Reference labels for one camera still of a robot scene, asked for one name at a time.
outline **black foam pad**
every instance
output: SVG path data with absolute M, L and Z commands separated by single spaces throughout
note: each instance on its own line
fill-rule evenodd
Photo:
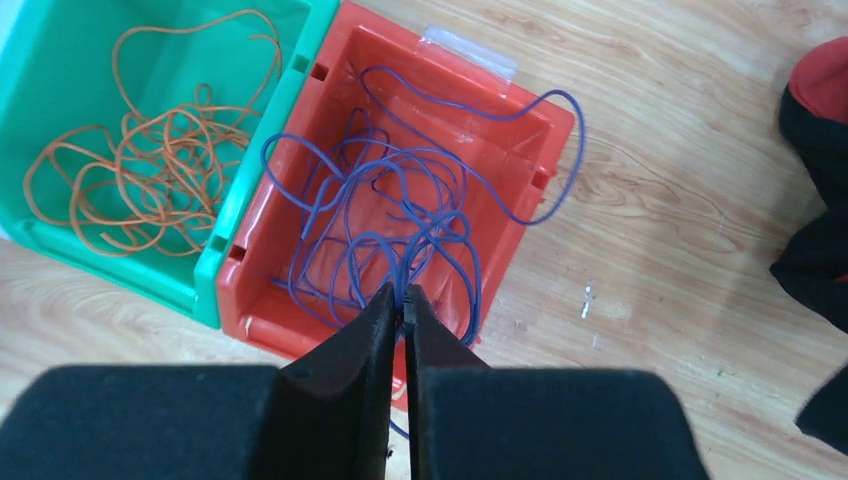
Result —
M 259 441 L 278 375 L 273 366 L 48 371 L 0 429 L 0 478 L 279 478 L 274 456 L 260 455 L 273 442 Z
M 655 375 L 427 369 L 421 478 L 708 478 L 680 403 Z

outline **wire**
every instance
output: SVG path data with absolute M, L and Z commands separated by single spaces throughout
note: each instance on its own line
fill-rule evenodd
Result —
M 194 90 L 193 103 L 179 104 L 155 117 L 141 113 L 127 94 L 120 73 L 121 47 L 127 39 L 144 32 L 192 34 L 246 15 L 259 17 L 270 28 L 270 35 L 254 34 L 248 38 L 270 42 L 274 47 L 274 58 L 259 88 L 245 106 L 216 105 L 212 87 L 201 83 Z M 269 85 L 275 71 L 278 77 L 282 73 L 279 35 L 271 20 L 258 10 L 240 10 L 191 28 L 141 26 L 127 30 L 112 48 L 112 74 L 129 109 L 121 119 L 120 141 L 116 144 L 106 127 L 91 125 L 73 129 L 50 142 L 24 176 L 23 190 L 30 209 L 45 223 L 71 227 L 89 249 L 105 256 L 127 256 L 149 248 L 169 256 L 186 256 L 202 251 L 205 240 L 197 241 L 192 233 L 210 230 L 214 226 L 230 181 L 227 170 L 240 163 L 240 159 L 222 160 L 217 149 L 224 145 L 241 151 L 247 148 L 251 133 L 241 124 L 250 116 L 260 115 L 253 110 L 253 105 Z M 238 118 L 232 122 L 216 119 L 216 115 L 228 112 L 238 113 Z M 102 134 L 110 154 L 101 155 L 71 143 L 71 139 L 86 132 Z M 62 150 L 81 154 L 87 157 L 88 163 L 72 176 L 68 170 L 79 168 L 75 167 L 79 162 L 60 162 L 57 152 Z M 49 162 L 71 188 L 67 220 L 46 214 L 35 199 L 33 179 L 45 162 Z M 89 178 L 104 177 L 102 170 L 108 172 L 108 179 L 92 183 Z M 115 218 L 116 215 L 108 215 L 94 206 L 92 199 L 104 187 L 117 190 L 129 214 Z M 135 197 L 130 190 L 137 192 Z M 107 231 L 100 233 L 99 237 L 111 248 L 95 245 L 86 235 L 85 225 L 106 227 Z M 185 240 L 185 248 L 171 250 L 161 244 L 170 230 Z M 109 233 L 118 231 L 123 233 L 125 240 L 118 240 Z
M 551 96 L 565 98 L 577 117 L 579 144 L 574 167 L 563 191 L 550 209 L 539 217 L 518 218 L 488 179 L 456 154 L 401 120 L 382 103 L 367 82 L 369 76 L 379 73 L 392 76 L 424 101 L 499 122 L 518 119 Z M 375 127 L 361 108 L 351 112 L 342 140 L 326 150 L 303 137 L 285 132 L 268 138 L 260 156 L 265 172 L 276 190 L 301 211 L 300 237 L 291 261 L 272 281 L 288 290 L 292 300 L 305 312 L 325 325 L 339 329 L 347 324 L 348 319 L 354 318 L 387 281 L 395 285 L 395 306 L 402 308 L 403 287 L 419 280 L 438 256 L 456 270 L 468 295 L 470 319 L 465 331 L 456 333 L 464 345 L 471 347 L 481 323 L 482 268 L 470 239 L 472 225 L 463 209 L 469 181 L 479 182 L 511 221 L 523 226 L 547 221 L 564 202 L 582 166 L 586 150 L 583 111 L 577 100 L 563 90 L 551 90 L 516 113 L 493 115 L 423 93 L 385 66 L 366 68 L 359 79 L 380 113 L 429 146 L 401 148 L 393 145 L 389 132 Z M 364 127 L 356 129 L 355 124 L 363 124 Z M 280 141 L 294 142 L 311 153 L 307 159 L 310 162 L 308 177 L 299 191 L 286 188 L 271 169 L 269 152 Z M 399 187 L 390 192 L 386 185 L 393 182 Z M 380 205 L 388 205 L 386 211 L 369 212 L 366 216 L 376 218 L 385 215 L 385 228 L 374 231 L 374 227 L 363 225 L 361 221 L 354 228 L 351 219 L 354 203 L 359 205 L 358 208 L 367 208 L 375 200 L 379 200 Z M 457 253 L 451 252 L 452 245 L 461 248 L 460 254 L 468 254 L 471 272 L 463 267 Z M 311 278 L 313 265 L 317 265 L 315 271 L 326 275 L 328 262 L 332 265 L 329 282 L 327 278 Z M 368 282 L 368 279 L 375 278 L 375 272 L 380 281 Z M 316 304 L 325 305 L 329 316 L 319 314 L 311 307 Z M 391 426 L 409 438 L 394 422 Z

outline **wooden floor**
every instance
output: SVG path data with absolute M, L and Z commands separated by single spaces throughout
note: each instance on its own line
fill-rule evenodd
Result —
M 848 359 L 848 335 L 768 273 L 822 210 L 776 131 L 778 97 L 805 51 L 848 32 L 848 3 L 364 3 L 418 32 L 432 23 L 494 46 L 519 59 L 517 83 L 563 87 L 586 110 L 579 183 L 525 236 L 482 332 L 484 360 L 658 372 L 716 479 L 848 475 L 848 457 L 793 425 Z M 56 364 L 282 363 L 8 243 L 0 305 L 0 415 Z M 406 444 L 391 443 L 389 477 L 402 478 Z

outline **black fabric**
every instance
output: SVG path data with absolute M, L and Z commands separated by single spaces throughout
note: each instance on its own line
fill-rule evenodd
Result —
M 781 99 L 779 124 L 780 133 L 804 162 L 825 205 L 830 208 L 848 202 L 848 125 L 814 116 L 789 88 Z
M 771 273 L 795 300 L 848 333 L 848 205 L 828 210 L 798 231 Z
M 771 273 L 789 295 L 848 333 L 848 125 L 813 115 L 790 88 L 779 122 L 828 210 L 789 240 Z M 845 369 L 809 400 L 796 423 L 848 455 Z
M 265 478 L 257 444 L 272 366 L 62 367 L 21 395 L 0 428 L 0 478 Z
M 704 480 L 688 422 L 655 375 L 621 370 L 421 372 L 422 478 Z
M 810 399 L 795 423 L 802 432 L 848 455 L 848 365 Z

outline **orange wire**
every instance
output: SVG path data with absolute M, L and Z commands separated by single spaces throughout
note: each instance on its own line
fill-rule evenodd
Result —
M 128 38 L 142 32 L 192 34 L 244 15 L 258 16 L 271 30 L 271 35 L 254 34 L 248 39 L 266 40 L 274 45 L 271 67 L 244 107 L 215 105 L 212 87 L 201 83 L 194 90 L 194 103 L 177 105 L 152 118 L 141 113 L 121 80 L 119 58 L 121 47 Z M 105 127 L 89 125 L 75 128 L 50 142 L 24 176 L 23 190 L 30 209 L 45 223 L 71 227 L 89 249 L 101 255 L 121 257 L 148 248 L 169 256 L 186 256 L 202 251 L 206 241 L 196 241 L 192 232 L 212 229 L 224 201 L 224 188 L 230 181 L 225 172 L 240 162 L 222 161 L 216 149 L 225 144 L 233 145 L 241 151 L 247 149 L 250 133 L 242 130 L 240 125 L 247 117 L 260 115 L 253 110 L 253 104 L 265 91 L 277 70 L 279 78 L 282 61 L 279 36 L 274 24 L 255 9 L 240 10 L 191 28 L 142 26 L 127 30 L 112 48 L 112 74 L 121 98 L 130 110 L 121 119 L 120 141 L 116 145 Z M 239 116 L 227 124 L 215 119 L 215 115 L 222 112 L 238 112 Z M 175 123 L 179 122 L 183 125 L 187 122 L 187 126 L 176 126 Z M 111 152 L 109 158 L 70 142 L 73 137 L 89 131 L 98 131 L 104 135 Z M 139 146 L 140 141 L 143 141 L 145 147 Z M 90 161 L 72 178 L 57 157 L 57 152 L 61 150 L 76 152 L 88 157 Z M 33 178 L 45 162 L 49 162 L 71 188 L 68 220 L 48 217 L 35 200 Z M 114 178 L 84 187 L 86 175 L 98 169 L 111 172 Z M 110 218 L 94 206 L 89 196 L 104 187 L 117 190 L 130 211 L 129 215 L 125 218 Z M 137 198 L 133 198 L 128 187 L 139 192 Z M 99 234 L 114 250 L 95 245 L 86 237 L 83 229 L 85 225 L 100 225 L 114 231 L 114 234 Z M 162 246 L 160 242 L 169 231 L 179 234 L 187 247 L 169 250 Z M 126 239 L 118 240 L 115 237 L 118 232 Z

